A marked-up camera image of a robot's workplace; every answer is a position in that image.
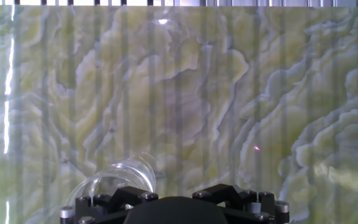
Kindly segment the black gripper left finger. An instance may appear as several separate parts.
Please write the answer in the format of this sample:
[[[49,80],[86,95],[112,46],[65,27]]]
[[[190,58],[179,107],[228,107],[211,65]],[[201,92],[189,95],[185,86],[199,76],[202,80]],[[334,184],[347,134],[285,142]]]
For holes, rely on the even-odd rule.
[[[127,186],[118,188],[112,195],[80,196],[60,209],[60,224],[124,223],[129,210],[145,202],[158,200],[153,192]]]

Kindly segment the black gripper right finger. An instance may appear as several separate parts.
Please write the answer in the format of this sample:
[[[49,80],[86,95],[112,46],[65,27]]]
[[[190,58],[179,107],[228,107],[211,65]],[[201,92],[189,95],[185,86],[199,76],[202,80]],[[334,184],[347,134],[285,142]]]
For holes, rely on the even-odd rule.
[[[221,207],[227,223],[289,224],[290,204],[272,192],[256,192],[238,185],[217,184],[192,194],[195,200]]]

